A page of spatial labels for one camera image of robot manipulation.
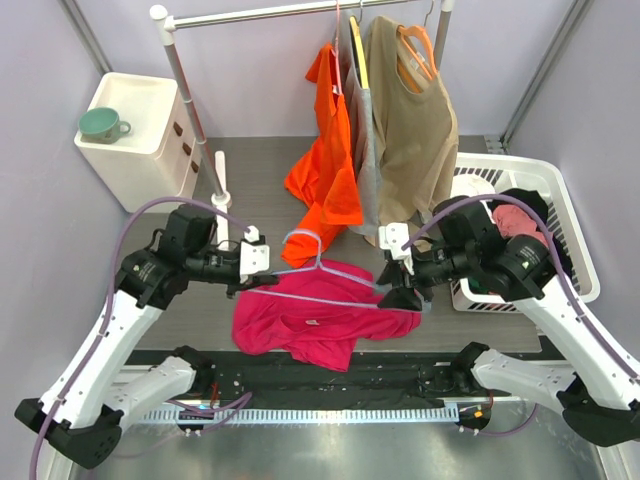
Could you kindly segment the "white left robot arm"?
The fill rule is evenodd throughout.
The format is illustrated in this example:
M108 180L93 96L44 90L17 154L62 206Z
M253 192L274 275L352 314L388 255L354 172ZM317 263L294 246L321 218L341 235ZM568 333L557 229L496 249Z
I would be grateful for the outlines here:
M16 419L37 435L30 478L37 476L43 445L93 469L151 409L184 393L200 399L211 391L211 362L188 346L130 386L112 386L141 337L190 283L223 285L228 297L277 283L256 227L204 202L171 201L176 209L145 247L113 253L102 311L65 371L41 397L16 408Z

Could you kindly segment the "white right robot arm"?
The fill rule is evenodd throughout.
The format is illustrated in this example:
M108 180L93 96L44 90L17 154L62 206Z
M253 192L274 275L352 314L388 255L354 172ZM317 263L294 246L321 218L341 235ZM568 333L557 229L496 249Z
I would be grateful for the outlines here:
M539 327L568 362L553 369L469 343L451 362L454 391L497 390L560 415L583 439L610 447L639 438L639 362L584 304L565 274L551 239L504 238L485 201L459 196L436 208L423 228L440 238L427 252L405 223L378 230L386 265L378 282L389 286L382 309L421 311L435 286L472 278L512 304Z

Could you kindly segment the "light blue wire hanger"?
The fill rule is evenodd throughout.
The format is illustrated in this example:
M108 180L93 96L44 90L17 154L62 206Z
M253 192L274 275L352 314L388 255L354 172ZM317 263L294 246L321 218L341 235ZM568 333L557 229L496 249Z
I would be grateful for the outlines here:
M292 286L294 281L302 282L304 285L309 284L312 280L328 280L331 285L336 284L341 286L340 281L347 283L353 283L357 286L363 287L366 290L365 296L384 296L385 294L381 293L381 290L375 283L372 283L369 280L361 278L359 276L351 275L348 272L344 272L341 270L337 270L334 268L330 268L322 263L321 255L322 255L322 241L318 234L312 232L307 229L295 229L288 232L283 242L286 243L292 236L306 236L314 239L316 241L316 254L313 257L313 262L310 266L304 266L298 269L290 269L285 271L272 272L273 275L277 275L280 280L284 280L287 286ZM282 298L289 298L293 300L299 301L308 301L313 303L321 303L332 306L339 306L345 308L356 308L356 309L367 309L367 310L392 310L392 309L380 309L377 306L378 302L351 302L345 300L331 300L327 298L321 298L317 296L308 296L301 295L296 293L287 293L284 291L277 290L274 286L269 287L261 287L258 289L250 290L250 293L259 293L269 296L277 296ZM429 302L422 301L422 310L424 307L427 308L427 311L430 311L431 306Z

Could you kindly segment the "magenta t shirt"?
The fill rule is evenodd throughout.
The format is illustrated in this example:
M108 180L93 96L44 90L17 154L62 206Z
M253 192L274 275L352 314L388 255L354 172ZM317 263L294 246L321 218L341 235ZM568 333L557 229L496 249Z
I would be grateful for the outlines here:
M324 265L348 272L373 283L371 272L358 266L326 260ZM274 287L287 293L351 302L379 302L382 296L365 296L366 290L353 283L312 280L287 286L279 280ZM299 301L259 293L242 293L233 313L231 337L242 352L260 355L284 350L297 361L336 372L349 369L359 340L384 341L404 337L421 324L418 312L367 310Z

